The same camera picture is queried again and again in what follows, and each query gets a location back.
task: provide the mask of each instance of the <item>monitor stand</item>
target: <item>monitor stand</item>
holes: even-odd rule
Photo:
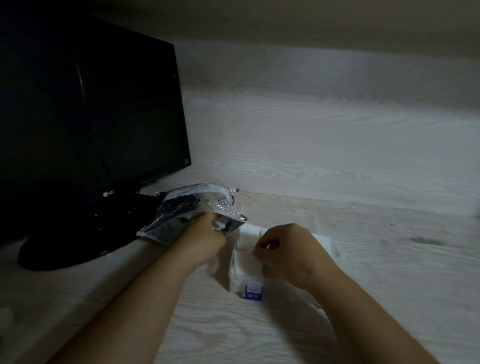
[[[144,194],[105,201],[43,227],[20,248],[18,264],[29,270],[71,267],[113,252],[137,238],[155,218],[159,200]]]

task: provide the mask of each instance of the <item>clear plastic bag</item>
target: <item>clear plastic bag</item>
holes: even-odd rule
[[[170,245],[188,220],[203,212],[222,215],[215,219],[212,228],[228,236],[248,220],[234,207],[233,194],[237,191],[222,184],[199,183],[161,193],[158,198],[162,203],[155,219],[138,231],[137,236]]]

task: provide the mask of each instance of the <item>white wooden desk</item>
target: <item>white wooden desk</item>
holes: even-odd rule
[[[478,219],[264,194],[236,199],[253,224],[295,221],[332,237],[342,268],[441,362],[478,363]],[[232,243],[187,280],[156,362],[337,363],[320,309],[228,292]],[[0,252],[0,305],[15,315],[0,364],[44,363],[163,250],[137,240],[76,267],[31,272],[16,265],[19,246]]]

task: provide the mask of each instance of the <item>wall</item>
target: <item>wall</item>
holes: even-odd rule
[[[477,213],[479,60],[160,37],[192,153],[164,182]]]

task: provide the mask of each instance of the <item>blue label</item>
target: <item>blue label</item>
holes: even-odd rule
[[[245,286],[245,294],[243,298],[246,300],[261,301],[263,294],[263,287]]]

